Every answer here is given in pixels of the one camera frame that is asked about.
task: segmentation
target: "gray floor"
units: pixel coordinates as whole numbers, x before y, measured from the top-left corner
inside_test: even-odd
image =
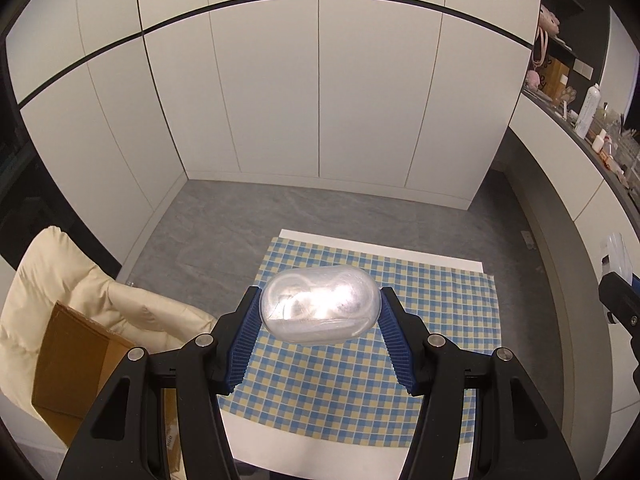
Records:
[[[556,420],[562,355],[551,291],[504,175],[489,171],[468,211],[368,195],[190,180],[134,266],[131,281],[216,316],[238,306],[281,229],[477,260],[495,276],[502,342]]]

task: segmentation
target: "silver screw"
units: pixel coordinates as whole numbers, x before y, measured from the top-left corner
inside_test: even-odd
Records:
[[[498,356],[498,359],[502,361],[511,361],[513,359],[513,352],[508,348],[500,347],[495,354]]]
[[[145,351],[142,348],[132,348],[131,350],[129,350],[129,353],[127,353],[127,357],[130,361],[138,361],[142,359],[144,354]]]
[[[200,334],[196,338],[196,345],[198,346],[209,346],[211,343],[213,343],[211,334]]]
[[[440,334],[431,334],[428,338],[427,341],[429,342],[429,344],[431,346],[435,346],[436,348],[439,348],[441,346],[444,346],[444,343],[447,342],[446,339],[444,339],[443,336],[441,336]]]

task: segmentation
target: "blue and yellow checkered cloth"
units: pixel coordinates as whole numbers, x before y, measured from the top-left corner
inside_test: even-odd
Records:
[[[492,276],[274,238],[255,285],[293,267],[352,265],[379,286],[392,286],[402,306],[430,332],[460,348],[491,353],[500,346]],[[380,329],[332,346],[304,347],[274,338],[263,326],[244,381],[220,407],[278,430],[347,444],[408,447],[421,397],[398,384]],[[471,442],[474,396],[465,393],[460,442]]]

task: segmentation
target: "white plastic object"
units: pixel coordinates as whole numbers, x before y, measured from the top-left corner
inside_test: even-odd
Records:
[[[607,131],[604,128],[601,129],[598,136],[595,139],[593,139],[593,144],[591,145],[591,148],[593,149],[594,152],[600,153],[600,150],[604,146],[604,138],[606,136],[607,136]]]
[[[629,285],[633,281],[634,269],[626,252],[622,234],[612,233],[602,241],[602,275],[616,272]]]
[[[578,114],[578,120],[575,123],[575,133],[581,139],[587,136],[589,126],[591,126],[591,121],[593,121],[593,116],[596,113],[599,103],[600,87],[598,83],[596,83],[587,90],[587,97],[584,98],[582,108],[580,108],[580,113]]]
[[[375,280],[347,265],[284,270],[260,295],[267,330],[277,339],[303,345],[359,336],[378,321],[381,305]]]

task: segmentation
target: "small white bottle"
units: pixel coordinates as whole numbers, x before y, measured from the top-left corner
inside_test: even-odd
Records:
[[[606,135],[607,135],[607,131],[603,128],[600,130],[600,133],[598,134],[598,136],[595,139],[593,139],[593,144],[591,145],[591,148],[593,149],[594,152],[600,153],[600,150],[604,146],[604,138]]]
[[[589,126],[591,126],[591,121],[593,121],[593,116],[596,113],[599,103],[600,87],[598,86],[598,83],[596,83],[587,90],[587,97],[584,98],[582,108],[578,114],[578,120],[575,123],[575,133],[581,139],[584,139],[584,137],[587,136]]]

